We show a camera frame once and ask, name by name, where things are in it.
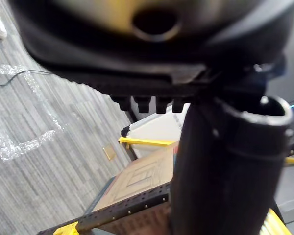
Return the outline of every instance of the black tube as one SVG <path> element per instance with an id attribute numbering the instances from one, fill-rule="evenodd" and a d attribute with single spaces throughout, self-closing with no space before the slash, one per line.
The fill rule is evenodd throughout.
<path id="1" fill-rule="evenodd" d="M 288 152 L 292 111 L 282 99 L 245 106 L 190 106 L 171 185 L 174 235 L 259 234 Z"/>

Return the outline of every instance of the gray carpet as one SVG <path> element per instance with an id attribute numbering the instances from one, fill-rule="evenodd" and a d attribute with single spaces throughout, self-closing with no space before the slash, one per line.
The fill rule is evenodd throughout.
<path id="1" fill-rule="evenodd" d="M 24 51 L 6 1 L 0 84 L 39 67 Z M 129 124 L 108 96 L 55 75 L 26 73 L 0 88 L 0 235 L 33 235 L 83 214 L 130 161 L 117 142 Z M 109 161 L 103 147 L 117 156 Z"/>

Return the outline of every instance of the black cable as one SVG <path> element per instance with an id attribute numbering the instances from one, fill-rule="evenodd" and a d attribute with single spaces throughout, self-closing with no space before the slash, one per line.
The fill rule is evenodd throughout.
<path id="1" fill-rule="evenodd" d="M 34 73 L 41 74 L 41 75 L 52 74 L 52 72 L 46 72 L 46 71 L 40 71 L 40 70 L 24 70 L 24 71 L 18 72 L 15 75 L 13 75 L 6 83 L 0 84 L 0 87 L 5 87 L 5 86 L 9 85 L 14 80 L 14 78 L 16 78 L 17 76 L 19 76 L 20 74 L 25 73 L 25 72 L 34 72 Z"/>

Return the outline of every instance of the black plastic part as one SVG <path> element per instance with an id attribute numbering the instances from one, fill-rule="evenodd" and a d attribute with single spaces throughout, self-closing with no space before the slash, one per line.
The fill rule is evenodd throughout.
<path id="1" fill-rule="evenodd" d="M 53 235 L 58 228 L 77 221 L 78 225 L 76 226 L 76 229 L 79 233 L 89 232 L 93 228 L 113 221 L 113 217 L 115 219 L 123 218 L 129 215 L 129 211 L 131 214 L 134 214 L 145 210 L 145 205 L 148 205 L 148 208 L 151 208 L 161 203 L 168 202 L 169 189 L 170 183 L 160 185 L 101 210 L 86 214 L 47 230 L 40 231 L 37 235 Z"/>
<path id="2" fill-rule="evenodd" d="M 171 183 L 174 234 L 259 234 L 288 153 L 292 112 L 282 103 L 245 104 L 274 115 L 267 124 L 216 101 L 191 104 Z"/>
<path id="3" fill-rule="evenodd" d="M 156 112 L 158 114 L 165 114 L 167 105 L 172 102 L 170 97 L 156 97 Z"/>
<path id="4" fill-rule="evenodd" d="M 170 74 L 151 74 L 139 69 L 150 63 L 156 70 L 163 64 L 174 67 L 203 63 L 213 72 L 272 63 L 281 55 L 294 22 L 294 0 L 281 0 L 279 4 L 265 0 L 218 32 L 147 43 L 100 31 L 58 9 L 52 1 L 10 0 L 10 3 L 24 45 L 34 59 L 70 81 L 128 98 L 194 97 L 206 89 L 200 77 L 175 84 Z M 117 69 L 115 65 L 124 66 Z M 121 102 L 120 107 L 126 110 L 128 102 Z M 147 105 L 141 110 L 146 112 Z M 177 103 L 175 110 L 181 110 L 181 104 Z"/>
<path id="5" fill-rule="evenodd" d="M 149 113 L 151 97 L 134 97 L 134 101 L 138 104 L 138 111 L 140 113 Z"/>

